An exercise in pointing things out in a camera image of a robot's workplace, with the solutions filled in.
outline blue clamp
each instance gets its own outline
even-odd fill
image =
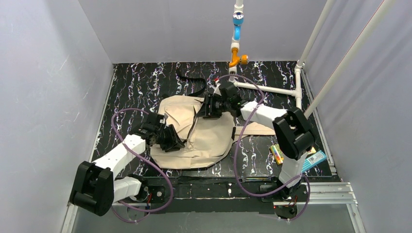
[[[240,40],[240,27],[243,23],[244,15],[241,12],[236,12],[233,14],[233,24],[235,25],[235,33],[233,36],[234,40]]]

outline bag strap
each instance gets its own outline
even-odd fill
[[[179,79],[186,79],[186,80],[199,80],[202,81],[203,83],[203,87],[202,89],[200,89],[199,91],[193,92],[191,94],[188,94],[187,96],[191,96],[191,97],[199,97],[201,94],[203,94],[206,90],[207,84],[206,84],[206,80],[202,79],[202,78],[189,78],[186,76],[183,76],[182,73],[180,72],[180,69],[176,69],[176,75],[179,77]]]

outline white wall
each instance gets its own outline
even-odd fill
[[[1,232],[62,228],[113,72],[77,0],[0,3]]]
[[[112,63],[228,61],[235,0],[79,0]],[[298,60],[326,0],[245,0],[240,52]]]
[[[310,52],[316,94],[380,0],[338,1]],[[318,106],[338,174],[367,232],[412,232],[412,2],[398,0]]]

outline beige strap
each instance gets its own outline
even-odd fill
[[[243,126],[236,126],[236,131],[235,131],[235,141],[236,142],[239,139],[239,134],[242,130]],[[269,127],[266,127],[264,125],[258,124],[256,122],[252,122],[246,126],[245,131],[243,132],[242,138],[245,138],[250,135],[266,135],[266,136],[272,136],[275,134],[275,131]]]

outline gray floor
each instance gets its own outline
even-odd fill
[[[117,206],[126,217],[126,208]],[[79,208],[73,233],[352,233],[346,205],[309,205],[305,213],[288,224],[257,213],[169,213],[152,215],[139,224],[124,223],[109,211],[98,217]]]

